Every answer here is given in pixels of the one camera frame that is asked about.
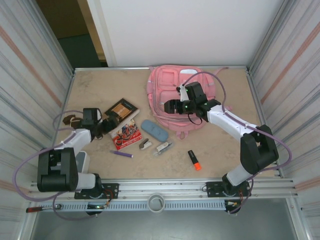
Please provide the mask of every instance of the backpack strap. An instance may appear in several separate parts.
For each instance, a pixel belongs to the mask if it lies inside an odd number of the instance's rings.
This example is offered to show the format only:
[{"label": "backpack strap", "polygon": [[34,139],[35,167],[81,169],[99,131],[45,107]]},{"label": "backpack strap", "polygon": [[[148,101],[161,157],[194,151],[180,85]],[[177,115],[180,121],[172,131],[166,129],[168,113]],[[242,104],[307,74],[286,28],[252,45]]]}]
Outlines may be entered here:
[{"label": "backpack strap", "polygon": [[[228,66],[225,66],[225,67],[221,67],[221,68],[218,68],[217,70],[215,70],[213,72],[214,75],[218,75],[218,73],[221,71],[221,70],[224,70],[224,69],[228,69],[229,67]],[[211,85],[215,85],[215,82],[209,82],[208,83],[208,86],[211,86]]]},{"label": "backpack strap", "polygon": [[155,70],[155,67],[148,66],[148,68],[151,71],[151,75],[149,76],[148,82],[146,83],[146,93],[149,95],[149,94],[152,94],[154,91],[154,82],[152,81],[152,72],[153,70]]},{"label": "backpack strap", "polygon": [[183,140],[183,139],[186,139],[186,138],[188,137],[189,131],[184,131],[183,134],[184,134],[184,138],[181,138],[181,131],[177,131],[177,132],[175,133],[175,135],[176,135],[176,137],[177,137],[178,139]]}]

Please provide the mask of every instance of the book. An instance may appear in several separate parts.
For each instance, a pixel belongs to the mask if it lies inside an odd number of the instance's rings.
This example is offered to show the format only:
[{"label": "book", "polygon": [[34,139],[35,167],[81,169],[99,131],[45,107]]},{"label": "book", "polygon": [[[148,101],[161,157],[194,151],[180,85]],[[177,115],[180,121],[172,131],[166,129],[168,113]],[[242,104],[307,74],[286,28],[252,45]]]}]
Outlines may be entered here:
[{"label": "book", "polygon": [[143,137],[135,121],[131,119],[119,131],[111,135],[117,150],[140,141]]},{"label": "book", "polygon": [[130,120],[133,119],[139,112],[140,110],[136,106],[124,98],[119,100],[116,104],[104,112],[106,118],[115,117],[119,122],[118,126],[110,131],[109,134],[114,135],[124,125],[128,124]]}]

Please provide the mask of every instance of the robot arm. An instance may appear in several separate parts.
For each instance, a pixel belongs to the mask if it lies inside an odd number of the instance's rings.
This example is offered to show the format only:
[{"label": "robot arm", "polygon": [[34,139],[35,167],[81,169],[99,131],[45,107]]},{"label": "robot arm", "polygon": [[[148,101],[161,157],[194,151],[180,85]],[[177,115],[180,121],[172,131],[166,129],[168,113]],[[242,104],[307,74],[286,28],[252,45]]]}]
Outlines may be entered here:
[{"label": "robot arm", "polygon": [[40,192],[64,192],[75,190],[101,190],[101,180],[98,174],[80,173],[77,169],[76,155],[91,143],[94,138],[104,134],[118,125],[115,117],[102,120],[98,108],[84,108],[83,118],[62,145],[38,158],[37,187]]},{"label": "robot arm", "polygon": [[279,158],[273,139],[248,128],[250,126],[272,135],[268,126],[259,127],[246,122],[226,109],[223,111],[219,101],[207,99],[198,82],[192,82],[186,86],[182,84],[177,87],[177,91],[180,93],[180,100],[167,101],[164,104],[166,113],[196,114],[206,122],[219,126],[240,142],[240,165],[222,177],[223,188],[228,195],[236,193],[248,178]]}]

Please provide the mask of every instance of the black cable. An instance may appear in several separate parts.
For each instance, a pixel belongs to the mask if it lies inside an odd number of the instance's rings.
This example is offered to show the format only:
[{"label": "black cable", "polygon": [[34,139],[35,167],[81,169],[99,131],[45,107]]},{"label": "black cable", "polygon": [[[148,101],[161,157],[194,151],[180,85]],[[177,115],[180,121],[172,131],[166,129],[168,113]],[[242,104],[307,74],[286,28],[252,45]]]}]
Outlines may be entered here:
[{"label": "black cable", "polygon": [[201,191],[202,191],[202,192],[205,192],[205,193],[208,192],[208,189],[204,190],[204,187],[206,187],[206,186],[207,186],[207,185],[204,185],[204,186],[201,188]]},{"label": "black cable", "polygon": [[201,122],[199,123],[199,124],[196,124],[196,123],[194,123],[192,120],[191,120],[191,118],[190,118],[190,113],[188,113],[188,119],[190,120],[190,122],[192,122],[194,125],[201,125],[202,124],[202,118],[201,117],[199,117],[199,119],[201,120]]}]

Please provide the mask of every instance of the metal base plate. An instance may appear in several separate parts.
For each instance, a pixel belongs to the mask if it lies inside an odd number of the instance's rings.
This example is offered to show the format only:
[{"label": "metal base plate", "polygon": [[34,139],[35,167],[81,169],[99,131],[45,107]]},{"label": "metal base plate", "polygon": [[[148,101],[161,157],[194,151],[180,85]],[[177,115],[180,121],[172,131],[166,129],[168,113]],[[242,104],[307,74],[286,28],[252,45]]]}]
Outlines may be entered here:
[{"label": "metal base plate", "polygon": [[222,181],[208,181],[208,182],[206,182],[206,193],[208,195],[208,198],[240,197],[240,192],[242,192],[243,197],[246,197],[246,196],[248,196],[249,189],[250,189],[249,183],[245,182],[245,184],[242,184],[241,187],[239,188],[239,192],[237,192],[233,195],[227,195],[224,192]]},{"label": "metal base plate", "polygon": [[[118,183],[102,183],[102,188],[108,189],[112,191],[112,199],[118,198],[119,193],[119,184]],[[74,199],[88,199],[88,200],[97,200],[97,199],[109,199],[111,196],[110,194],[107,194],[102,191],[101,195],[98,197],[91,197],[86,192],[75,192],[74,193]]]}]

